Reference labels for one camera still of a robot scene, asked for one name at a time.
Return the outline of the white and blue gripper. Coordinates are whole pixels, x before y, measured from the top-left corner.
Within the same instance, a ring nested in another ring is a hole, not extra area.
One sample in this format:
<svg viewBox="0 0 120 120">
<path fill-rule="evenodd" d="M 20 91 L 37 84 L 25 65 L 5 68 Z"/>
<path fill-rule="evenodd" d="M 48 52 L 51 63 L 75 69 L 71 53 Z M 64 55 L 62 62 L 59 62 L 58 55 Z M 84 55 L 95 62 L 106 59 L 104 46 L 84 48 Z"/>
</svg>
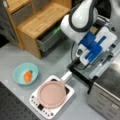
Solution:
<svg viewBox="0 0 120 120">
<path fill-rule="evenodd" d="M 88 32 L 79 42 L 78 49 L 81 51 L 81 54 L 76 54 L 76 56 L 80 57 L 81 63 L 86 66 L 93 63 L 116 40 L 117 36 L 107 27 L 102 27 L 96 35 Z"/>
</svg>

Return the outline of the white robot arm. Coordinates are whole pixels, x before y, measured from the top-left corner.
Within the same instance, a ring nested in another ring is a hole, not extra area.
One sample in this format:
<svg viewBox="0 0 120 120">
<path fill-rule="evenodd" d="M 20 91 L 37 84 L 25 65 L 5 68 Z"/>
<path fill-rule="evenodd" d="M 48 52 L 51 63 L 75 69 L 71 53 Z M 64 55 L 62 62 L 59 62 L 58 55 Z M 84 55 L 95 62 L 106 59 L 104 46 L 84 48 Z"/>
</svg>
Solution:
<svg viewBox="0 0 120 120">
<path fill-rule="evenodd" d="M 90 31 L 98 17 L 96 3 L 97 0 L 83 0 L 64 16 L 60 24 L 63 33 L 78 44 L 76 56 L 84 66 L 93 63 L 117 40 L 106 25 L 97 34 Z"/>
</svg>

